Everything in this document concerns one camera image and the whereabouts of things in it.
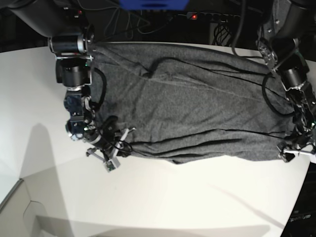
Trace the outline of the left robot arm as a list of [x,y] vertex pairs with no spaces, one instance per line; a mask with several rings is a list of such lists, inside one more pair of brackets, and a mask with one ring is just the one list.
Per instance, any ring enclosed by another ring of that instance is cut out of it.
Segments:
[[[248,160],[282,159],[285,162],[300,154],[315,158],[316,98],[307,79],[309,67],[299,51],[299,37],[315,10],[316,3],[313,0],[291,0],[288,15],[279,32],[269,39],[260,38],[257,41],[261,57],[270,70],[268,74],[263,75],[260,84],[263,100],[278,118],[293,120],[292,132],[279,137],[277,151],[272,156],[264,155],[265,148],[259,151],[238,151],[235,148],[235,140],[225,140],[232,150],[225,148],[223,154]],[[286,99],[293,106],[294,112],[282,114],[270,102],[266,84],[271,77],[280,78]]]

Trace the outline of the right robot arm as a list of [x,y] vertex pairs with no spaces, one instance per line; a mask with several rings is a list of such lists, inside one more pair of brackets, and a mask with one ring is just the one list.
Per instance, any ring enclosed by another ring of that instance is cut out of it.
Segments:
[[116,156],[275,160],[294,131],[293,106],[259,63],[188,45],[94,43],[91,26],[52,0],[1,6],[48,38],[67,89],[66,130],[108,164]]

